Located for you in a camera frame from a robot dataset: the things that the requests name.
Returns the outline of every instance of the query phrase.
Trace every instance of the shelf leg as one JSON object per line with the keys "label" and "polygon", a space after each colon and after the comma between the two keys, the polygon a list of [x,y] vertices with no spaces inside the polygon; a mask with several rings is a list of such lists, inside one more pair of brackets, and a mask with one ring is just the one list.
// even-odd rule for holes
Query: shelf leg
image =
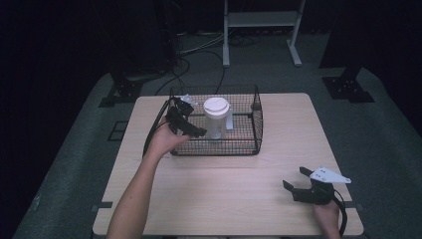
{"label": "shelf leg", "polygon": [[224,1],[224,42],[223,42],[223,67],[230,67],[229,55],[229,8],[228,0]]}
{"label": "shelf leg", "polygon": [[304,15],[305,2],[306,0],[302,0],[299,6],[298,16],[296,17],[295,27],[293,29],[292,40],[287,41],[289,51],[291,52],[296,67],[300,67],[302,65],[302,61],[299,57],[298,51],[296,50],[295,43],[299,33],[299,27],[301,26],[302,16]]}

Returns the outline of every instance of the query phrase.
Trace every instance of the wire cage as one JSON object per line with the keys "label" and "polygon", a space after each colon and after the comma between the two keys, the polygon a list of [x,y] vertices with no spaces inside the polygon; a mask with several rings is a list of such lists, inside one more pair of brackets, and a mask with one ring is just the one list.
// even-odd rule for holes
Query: wire cage
{"label": "wire cage", "polygon": [[[228,156],[255,155],[261,149],[263,139],[263,111],[258,87],[220,86],[220,87],[182,87],[172,88],[170,96],[189,95],[199,106],[192,106],[193,113],[188,121],[197,127],[206,128],[204,103],[209,98],[223,98],[233,111],[233,129],[225,130],[219,139],[211,138],[208,133],[202,137],[192,137],[171,151],[173,155],[190,156]],[[174,133],[183,134],[176,129]]]}

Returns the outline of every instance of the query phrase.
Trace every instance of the wooden table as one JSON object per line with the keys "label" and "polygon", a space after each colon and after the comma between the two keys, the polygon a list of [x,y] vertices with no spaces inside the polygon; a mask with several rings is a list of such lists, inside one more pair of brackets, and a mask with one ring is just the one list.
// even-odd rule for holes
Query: wooden table
{"label": "wooden table", "polygon": [[[299,173],[323,165],[339,173],[317,113],[306,94],[261,94],[264,137],[254,156],[173,156],[160,161],[153,184],[145,235],[294,236],[320,235],[312,206],[293,201],[282,180],[310,188]],[[106,234],[125,188],[138,168],[143,145],[168,97],[140,97],[127,130],[93,230]],[[335,184],[351,201],[345,184]],[[344,235],[360,235],[355,208],[347,208]]]}

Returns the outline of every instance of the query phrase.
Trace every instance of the black cord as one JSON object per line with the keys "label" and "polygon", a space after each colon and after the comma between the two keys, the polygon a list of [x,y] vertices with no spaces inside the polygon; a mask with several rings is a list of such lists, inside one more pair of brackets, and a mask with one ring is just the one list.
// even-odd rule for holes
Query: black cord
{"label": "black cord", "polygon": [[341,204],[341,202],[335,196],[332,198],[332,200],[335,202],[335,204],[337,204],[338,208],[341,211],[342,219],[341,226],[338,232],[340,233],[340,236],[342,236],[344,234],[345,225],[347,224],[347,213],[345,212],[345,207],[343,206],[343,204]]}
{"label": "black cord", "polygon": [[149,130],[148,136],[146,137],[145,145],[143,146],[142,156],[144,156],[146,154],[146,151],[148,150],[148,147],[149,147],[149,143],[152,140],[152,136],[155,134],[155,131],[159,128],[158,123],[161,121],[162,115],[164,115],[164,112],[167,109],[169,104],[170,104],[170,101],[165,101],[164,105],[162,105],[162,108],[158,113],[157,118],[155,119],[154,123],[152,124],[152,127]]}
{"label": "black cord", "polygon": [[174,80],[176,80],[176,79],[179,79],[180,80],[180,77],[181,76],[183,76],[184,74],[186,74],[188,71],[189,71],[189,69],[190,69],[190,63],[187,61],[187,60],[185,60],[185,59],[183,59],[183,58],[181,58],[180,59],[181,61],[183,61],[183,62],[185,62],[186,64],[187,64],[187,68],[180,74],[180,75],[176,75],[176,74],[174,74],[175,75],[175,77],[174,78],[172,78],[172,79],[170,79],[170,80],[168,80],[167,82],[165,82],[163,85],[161,85],[161,87],[155,92],[155,96],[157,96],[158,95],[158,93],[167,85],[167,84],[169,84],[169,83],[171,83],[172,81],[174,81]]}
{"label": "black cord", "polygon": [[212,55],[216,56],[220,60],[220,62],[221,62],[223,73],[222,73],[222,76],[220,78],[220,82],[217,85],[217,89],[215,90],[215,93],[214,93],[215,95],[217,95],[218,90],[220,90],[221,85],[223,84],[224,76],[226,75],[226,69],[223,67],[223,59],[217,53],[211,52],[211,51],[207,51],[207,50],[194,51],[192,53],[186,54],[185,56],[192,55],[192,54],[197,54],[197,53],[209,53],[209,54],[212,54]]}
{"label": "black cord", "polygon": [[342,205],[343,205],[343,207],[345,207],[345,202],[344,202],[344,199],[342,198],[342,196],[341,196],[341,194],[337,191],[337,190],[334,190],[337,194],[338,194],[338,196],[341,198],[341,203],[342,203]]}

